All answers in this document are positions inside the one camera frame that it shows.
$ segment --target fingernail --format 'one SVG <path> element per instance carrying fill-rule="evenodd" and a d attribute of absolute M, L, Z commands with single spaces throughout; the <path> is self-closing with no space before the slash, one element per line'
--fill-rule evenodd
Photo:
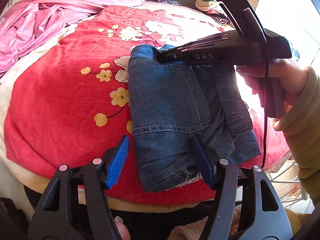
<path fill-rule="evenodd" d="M 116 216 L 115 217 L 115 222 L 123 223 L 123 219 L 121 217 Z"/>

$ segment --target hand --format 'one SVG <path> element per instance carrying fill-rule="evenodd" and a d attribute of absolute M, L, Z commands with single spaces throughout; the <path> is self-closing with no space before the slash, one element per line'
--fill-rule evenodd
<path fill-rule="evenodd" d="M 123 220 L 120 217 L 115 218 L 115 223 L 122 240 L 130 240 L 130 233 L 127 227 L 123 224 Z"/>
<path fill-rule="evenodd" d="M 237 67 L 236 70 L 255 95 L 259 89 L 257 77 L 264 77 L 265 64 Z M 292 59 L 270 60 L 269 77 L 279 78 L 284 88 L 284 100 L 291 106 L 297 101 L 308 81 L 307 71 L 299 68 Z"/>

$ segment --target sleeve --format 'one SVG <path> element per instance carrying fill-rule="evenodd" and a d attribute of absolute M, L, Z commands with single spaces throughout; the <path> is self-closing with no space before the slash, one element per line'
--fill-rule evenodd
<path fill-rule="evenodd" d="M 274 129 L 283 131 L 293 157 L 299 165 L 299 179 L 316 206 L 320 201 L 320 83 L 307 67 L 308 82 L 287 114 L 274 120 Z"/>

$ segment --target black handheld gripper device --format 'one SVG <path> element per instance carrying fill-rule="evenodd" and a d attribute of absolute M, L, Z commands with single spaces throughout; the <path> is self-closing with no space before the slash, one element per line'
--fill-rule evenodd
<path fill-rule="evenodd" d="M 190 65 L 249 66 L 265 63 L 265 76 L 258 91 L 261 106 L 269 117 L 284 116 L 284 90 L 278 78 L 268 77 L 270 59 L 291 58 L 286 38 L 262 27 L 247 0 L 217 0 L 235 30 L 214 34 L 158 56 L 161 63 L 183 61 Z"/>

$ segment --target seam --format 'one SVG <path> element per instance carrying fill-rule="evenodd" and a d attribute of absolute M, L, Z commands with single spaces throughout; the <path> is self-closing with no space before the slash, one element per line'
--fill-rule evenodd
<path fill-rule="evenodd" d="M 196 106 L 196 109 L 197 109 L 198 118 L 199 118 L 199 122 L 200 122 L 200 127 L 202 128 L 202 124 L 201 124 L 201 120 L 200 120 L 200 115 L 199 115 L 199 111 L 198 111 L 198 107 L 197 107 L 197 104 L 196 104 L 195 97 L 193 96 L 193 93 L 192 93 L 191 88 L 190 88 L 190 86 L 189 86 L 189 84 L 188 84 L 188 81 L 186 80 L 186 77 L 185 77 L 185 75 L 184 75 L 184 73 L 183 73 L 183 71 L 182 71 L 182 67 L 185 67 L 186 65 L 181 65 L 181 64 L 179 64 L 179 65 L 180 65 L 180 70 L 181 70 L 181 73 L 182 73 L 182 75 L 183 75 L 183 78 L 184 78 L 184 80 L 186 81 L 186 83 L 187 83 L 187 85 L 188 85 L 188 87 L 189 87 L 189 90 L 190 90 L 190 92 L 191 92 L 193 101 L 194 101 L 195 106 Z"/>
<path fill-rule="evenodd" d="M 199 125 L 199 123 L 198 123 L 198 124 L 195 124 L 195 125 L 193 125 L 193 126 L 188 126 L 188 127 L 186 127 L 186 126 L 171 125 L 171 124 L 155 124 L 155 125 L 149 125 L 149 126 L 136 127 L 136 128 L 133 128 L 133 130 L 140 129 L 140 128 L 154 127 L 154 126 L 172 126 L 172 127 L 179 127 L 179 128 L 192 128 L 192 127 L 195 127 L 195 126 L 197 126 L 197 125 Z"/>
<path fill-rule="evenodd" d="M 205 126 L 205 127 L 201 127 L 199 129 L 196 129 L 192 132 L 185 132 L 185 134 L 192 134 L 192 133 L 195 133 L 197 131 L 200 131 L 202 130 L 203 128 L 206 128 L 208 127 L 209 125 Z M 177 130 L 173 130 L 173 129 L 161 129 L 161 130 L 154 130 L 154 131 L 145 131 L 145 132 L 137 132 L 137 133 L 133 133 L 133 135 L 141 135 L 141 134 L 146 134 L 146 133 L 153 133 L 153 132 L 165 132 L 165 131 L 172 131 L 172 132 L 179 132 Z"/>

